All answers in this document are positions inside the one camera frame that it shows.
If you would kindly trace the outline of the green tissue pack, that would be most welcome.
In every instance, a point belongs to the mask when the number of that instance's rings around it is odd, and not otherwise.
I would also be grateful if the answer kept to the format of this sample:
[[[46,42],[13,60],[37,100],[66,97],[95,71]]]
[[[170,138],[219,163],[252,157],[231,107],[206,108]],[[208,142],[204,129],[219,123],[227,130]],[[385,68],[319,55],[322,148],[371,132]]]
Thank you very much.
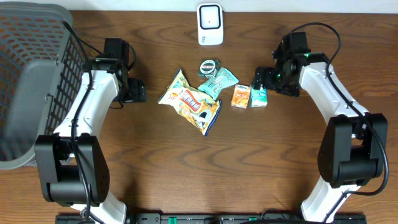
[[[260,88],[260,90],[256,90],[253,87],[251,88],[251,107],[266,107],[268,104],[267,100],[267,90]]]

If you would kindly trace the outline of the orange tissue pack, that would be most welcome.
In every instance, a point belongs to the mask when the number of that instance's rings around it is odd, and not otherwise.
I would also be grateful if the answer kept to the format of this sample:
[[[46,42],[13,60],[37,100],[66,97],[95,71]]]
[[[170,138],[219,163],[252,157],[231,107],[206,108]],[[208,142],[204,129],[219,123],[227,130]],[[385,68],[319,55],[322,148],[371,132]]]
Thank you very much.
[[[251,94],[251,87],[237,84],[234,87],[231,106],[246,109]]]

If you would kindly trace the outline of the teal snack pouch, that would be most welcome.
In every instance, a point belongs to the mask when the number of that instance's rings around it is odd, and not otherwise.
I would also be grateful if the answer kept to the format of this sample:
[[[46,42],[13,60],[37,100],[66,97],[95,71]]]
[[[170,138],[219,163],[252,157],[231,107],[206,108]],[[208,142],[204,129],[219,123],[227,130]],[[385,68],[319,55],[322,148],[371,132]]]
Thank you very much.
[[[227,68],[220,68],[216,77],[209,78],[205,83],[201,84],[198,89],[216,100],[221,91],[225,88],[237,84],[239,80]]]

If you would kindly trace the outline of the round green label snack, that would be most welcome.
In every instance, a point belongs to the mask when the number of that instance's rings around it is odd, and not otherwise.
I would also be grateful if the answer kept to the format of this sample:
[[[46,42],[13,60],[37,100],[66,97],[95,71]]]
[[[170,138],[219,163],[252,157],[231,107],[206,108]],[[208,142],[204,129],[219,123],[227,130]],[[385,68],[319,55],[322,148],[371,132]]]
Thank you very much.
[[[202,61],[198,76],[200,78],[214,78],[220,69],[220,61],[218,59],[208,59]]]

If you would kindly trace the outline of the yellow snack bag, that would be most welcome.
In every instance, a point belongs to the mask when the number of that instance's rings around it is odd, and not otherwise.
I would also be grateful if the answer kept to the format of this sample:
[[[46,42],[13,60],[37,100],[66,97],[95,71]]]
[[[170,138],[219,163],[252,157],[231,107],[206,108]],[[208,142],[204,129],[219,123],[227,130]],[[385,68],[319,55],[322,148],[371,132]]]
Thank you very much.
[[[160,97],[158,104],[170,105],[176,112],[207,136],[220,114],[222,101],[191,87],[181,69]]]

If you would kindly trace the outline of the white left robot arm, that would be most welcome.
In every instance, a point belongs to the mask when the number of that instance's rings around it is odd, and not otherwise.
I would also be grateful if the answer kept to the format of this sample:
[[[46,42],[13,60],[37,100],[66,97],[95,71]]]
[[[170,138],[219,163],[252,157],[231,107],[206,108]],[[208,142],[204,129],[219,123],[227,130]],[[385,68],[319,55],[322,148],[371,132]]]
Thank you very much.
[[[146,101],[143,80],[130,78],[123,61],[91,59],[84,65],[79,92],[52,135],[34,144],[44,199],[80,211],[63,222],[125,223],[127,206],[109,190],[109,168],[98,136],[108,108]]]

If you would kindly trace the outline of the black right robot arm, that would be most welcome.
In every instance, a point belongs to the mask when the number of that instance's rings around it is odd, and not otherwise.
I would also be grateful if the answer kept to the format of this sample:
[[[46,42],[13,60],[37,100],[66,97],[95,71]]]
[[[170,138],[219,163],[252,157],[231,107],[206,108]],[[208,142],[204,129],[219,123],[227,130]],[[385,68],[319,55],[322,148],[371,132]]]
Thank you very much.
[[[287,96],[305,90],[321,112],[326,131],[317,158],[320,178],[300,209],[305,221],[331,223],[350,195],[360,195],[360,187],[384,171],[386,118],[349,94],[324,53],[292,54],[275,67],[258,67],[252,85]]]

